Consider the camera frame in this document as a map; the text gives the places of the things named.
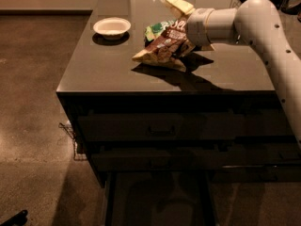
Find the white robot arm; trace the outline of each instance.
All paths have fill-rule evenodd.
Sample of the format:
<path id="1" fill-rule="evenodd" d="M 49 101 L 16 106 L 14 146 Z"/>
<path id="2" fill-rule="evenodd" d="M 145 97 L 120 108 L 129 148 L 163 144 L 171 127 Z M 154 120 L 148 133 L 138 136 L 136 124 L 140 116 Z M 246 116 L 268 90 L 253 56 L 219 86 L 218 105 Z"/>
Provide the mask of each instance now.
<path id="1" fill-rule="evenodd" d="M 238 9 L 200 8 L 188 19 L 195 45 L 243 40 L 259 55 L 275 87 L 301 149 L 301 60 L 288 43 L 276 7 L 269 0 L 247 0 Z"/>

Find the desk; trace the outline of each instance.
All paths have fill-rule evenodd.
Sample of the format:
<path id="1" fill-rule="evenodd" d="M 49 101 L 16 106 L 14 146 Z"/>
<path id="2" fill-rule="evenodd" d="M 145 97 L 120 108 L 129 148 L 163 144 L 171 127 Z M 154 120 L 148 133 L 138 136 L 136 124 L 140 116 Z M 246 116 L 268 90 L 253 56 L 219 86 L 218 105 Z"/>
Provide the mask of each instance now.
<path id="1" fill-rule="evenodd" d="M 187 1 L 202 7 L 201 0 Z M 122 41 L 92 30 L 112 16 L 132 24 Z M 285 180 L 286 173 L 266 172 L 300 164 L 298 147 L 249 47 L 215 44 L 215 51 L 195 52 L 185 60 L 189 73 L 132 62 L 144 47 L 144 28 L 168 19 L 160 0 L 99 0 L 57 88 L 101 186 L 110 172 L 262 165 L 255 179 Z"/>

